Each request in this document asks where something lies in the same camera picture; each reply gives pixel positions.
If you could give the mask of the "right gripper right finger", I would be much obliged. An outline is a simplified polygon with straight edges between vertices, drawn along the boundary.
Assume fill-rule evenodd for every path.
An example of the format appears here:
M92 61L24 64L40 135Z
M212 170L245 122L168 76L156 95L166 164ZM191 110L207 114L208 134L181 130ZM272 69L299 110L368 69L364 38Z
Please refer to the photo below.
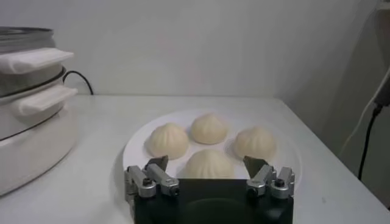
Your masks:
M292 168L282 167L277 175L274 167L264 159L245 156L243 162L250 176L246 181L249 198L260 198L267 193L280 200L294 196L295 173Z

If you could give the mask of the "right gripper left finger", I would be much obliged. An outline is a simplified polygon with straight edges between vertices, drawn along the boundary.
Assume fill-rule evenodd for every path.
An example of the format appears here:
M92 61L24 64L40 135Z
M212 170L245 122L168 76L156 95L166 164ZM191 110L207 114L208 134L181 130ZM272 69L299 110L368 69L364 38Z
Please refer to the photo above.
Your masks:
M163 195L177 197L180 194L179 180L165 172L168 161L169 157L165 155L150 159L143 169L129 166L124 172L126 201L130 202L136 196L153 198L157 195L158 187Z

